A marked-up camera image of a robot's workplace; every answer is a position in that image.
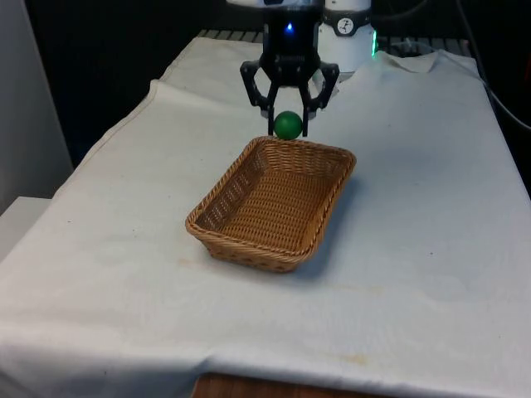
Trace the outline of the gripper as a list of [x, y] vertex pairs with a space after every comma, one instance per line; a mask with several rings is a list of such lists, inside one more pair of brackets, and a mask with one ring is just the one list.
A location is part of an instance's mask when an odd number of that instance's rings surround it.
[[[244, 61], [241, 78], [252, 106], [267, 119], [267, 133], [274, 134], [275, 100], [280, 87], [298, 87], [302, 100], [302, 136], [308, 136], [309, 120], [318, 109], [325, 109], [339, 77], [339, 66], [320, 62], [317, 50], [321, 9], [318, 7], [278, 7], [264, 14], [261, 58]], [[270, 79], [267, 95], [256, 83], [262, 69]], [[312, 97], [309, 81], [316, 71], [323, 75], [320, 92]]]

